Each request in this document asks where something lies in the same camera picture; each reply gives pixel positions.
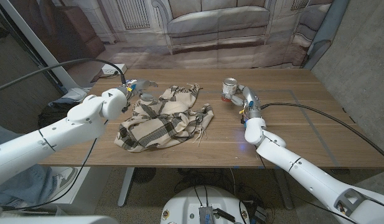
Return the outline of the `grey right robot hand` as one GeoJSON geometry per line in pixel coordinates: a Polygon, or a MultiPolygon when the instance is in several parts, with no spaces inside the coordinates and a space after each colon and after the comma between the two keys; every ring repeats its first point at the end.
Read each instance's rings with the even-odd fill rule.
{"type": "Polygon", "coordinates": [[[249,87],[244,85],[228,86],[224,85],[222,88],[222,98],[230,100],[237,106],[243,106],[246,110],[248,118],[262,118],[260,109],[260,100],[256,93],[249,87]],[[236,96],[236,91],[240,90],[245,99],[236,96]]]}

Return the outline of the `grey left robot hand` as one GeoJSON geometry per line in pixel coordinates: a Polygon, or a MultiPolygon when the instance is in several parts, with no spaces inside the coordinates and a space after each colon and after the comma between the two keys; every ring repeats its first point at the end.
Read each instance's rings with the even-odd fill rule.
{"type": "Polygon", "coordinates": [[[143,101],[155,101],[155,97],[148,93],[143,93],[143,90],[147,90],[150,86],[157,87],[157,83],[143,79],[126,80],[127,99],[130,100],[132,97],[138,96],[143,101]]]}

